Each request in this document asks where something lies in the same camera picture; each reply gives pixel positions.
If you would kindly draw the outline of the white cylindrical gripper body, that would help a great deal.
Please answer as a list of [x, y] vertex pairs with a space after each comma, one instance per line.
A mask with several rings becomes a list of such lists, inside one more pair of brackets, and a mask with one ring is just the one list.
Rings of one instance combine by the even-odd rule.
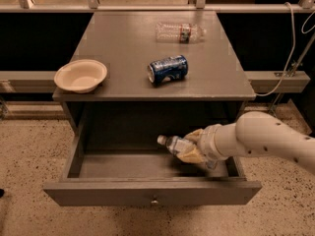
[[201, 155], [205, 158], [205, 163], [208, 168], [215, 169], [221, 159], [216, 143], [215, 134], [220, 125], [211, 125], [204, 129], [197, 143]]

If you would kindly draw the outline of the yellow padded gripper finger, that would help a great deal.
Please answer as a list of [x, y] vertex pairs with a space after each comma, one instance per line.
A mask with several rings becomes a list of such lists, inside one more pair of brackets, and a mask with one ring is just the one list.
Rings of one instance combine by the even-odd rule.
[[187, 135], [184, 136], [184, 138], [188, 141], [191, 141], [192, 143], [198, 143], [201, 134], [203, 133], [203, 129], [197, 129]]
[[203, 163], [206, 158], [196, 147], [189, 147], [177, 154], [177, 157], [185, 163]]

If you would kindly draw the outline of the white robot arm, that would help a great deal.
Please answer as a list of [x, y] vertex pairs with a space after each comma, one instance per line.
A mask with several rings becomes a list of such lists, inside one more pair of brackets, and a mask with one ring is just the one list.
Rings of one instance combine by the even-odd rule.
[[247, 112], [233, 124], [210, 125], [184, 139], [192, 145], [177, 154], [183, 162], [215, 163], [232, 156], [276, 156], [315, 174], [315, 139], [264, 112]]

